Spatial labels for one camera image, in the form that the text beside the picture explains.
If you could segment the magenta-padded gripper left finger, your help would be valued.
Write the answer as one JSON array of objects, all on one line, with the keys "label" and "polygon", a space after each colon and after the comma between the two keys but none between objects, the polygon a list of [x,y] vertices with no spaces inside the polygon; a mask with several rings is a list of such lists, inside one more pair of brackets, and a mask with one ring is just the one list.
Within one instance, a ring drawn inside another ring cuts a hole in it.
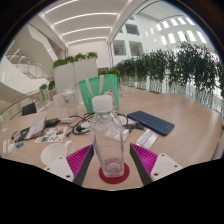
[{"label": "magenta-padded gripper left finger", "polygon": [[81,186],[93,155],[93,145],[88,145],[67,157],[56,158],[44,170]]}]

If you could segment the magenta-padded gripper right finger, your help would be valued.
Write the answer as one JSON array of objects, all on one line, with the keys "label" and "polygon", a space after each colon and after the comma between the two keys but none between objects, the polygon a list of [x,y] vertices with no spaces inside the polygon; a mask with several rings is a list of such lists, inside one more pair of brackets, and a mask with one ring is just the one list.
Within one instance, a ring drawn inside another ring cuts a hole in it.
[{"label": "magenta-padded gripper right finger", "polygon": [[130,155],[135,162],[140,179],[144,185],[182,169],[182,166],[167,154],[155,154],[133,143],[130,144]]}]

